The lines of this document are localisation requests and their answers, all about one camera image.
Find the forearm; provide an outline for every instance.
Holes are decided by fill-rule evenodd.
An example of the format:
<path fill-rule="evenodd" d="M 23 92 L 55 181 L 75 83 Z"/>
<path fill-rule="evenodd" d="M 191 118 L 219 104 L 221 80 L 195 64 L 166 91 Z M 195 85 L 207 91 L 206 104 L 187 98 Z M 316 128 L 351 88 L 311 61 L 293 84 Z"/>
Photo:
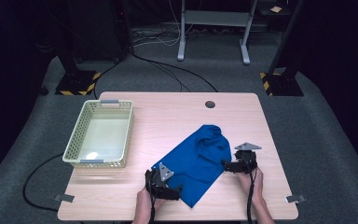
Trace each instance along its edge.
<path fill-rule="evenodd" d="M 272 219 L 269 209 L 267 208 L 266 201 L 262 197 L 254 197 L 252 204 L 255 209 L 255 215 L 258 224 L 273 224 L 275 223 Z"/>

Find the plastic basket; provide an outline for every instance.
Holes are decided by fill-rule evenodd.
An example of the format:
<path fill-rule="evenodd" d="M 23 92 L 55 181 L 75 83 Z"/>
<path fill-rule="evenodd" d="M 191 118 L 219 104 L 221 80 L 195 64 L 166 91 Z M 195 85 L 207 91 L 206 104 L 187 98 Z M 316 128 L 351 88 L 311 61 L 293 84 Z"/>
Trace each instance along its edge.
<path fill-rule="evenodd" d="M 62 160 L 75 168 L 125 167 L 132 123 L 132 101 L 86 101 Z"/>

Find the blue garment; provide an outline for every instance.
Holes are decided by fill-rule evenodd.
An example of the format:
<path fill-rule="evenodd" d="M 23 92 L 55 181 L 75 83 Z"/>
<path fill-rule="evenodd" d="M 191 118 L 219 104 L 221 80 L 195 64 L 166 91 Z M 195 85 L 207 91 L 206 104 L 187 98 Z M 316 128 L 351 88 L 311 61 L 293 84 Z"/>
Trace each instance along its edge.
<path fill-rule="evenodd" d="M 173 171 L 168 186 L 181 189 L 181 199 L 193 207 L 219 177 L 224 166 L 222 160 L 231 161 L 228 140 L 215 125 L 202 125 L 182 143 L 175 147 L 152 169 L 162 162 Z"/>

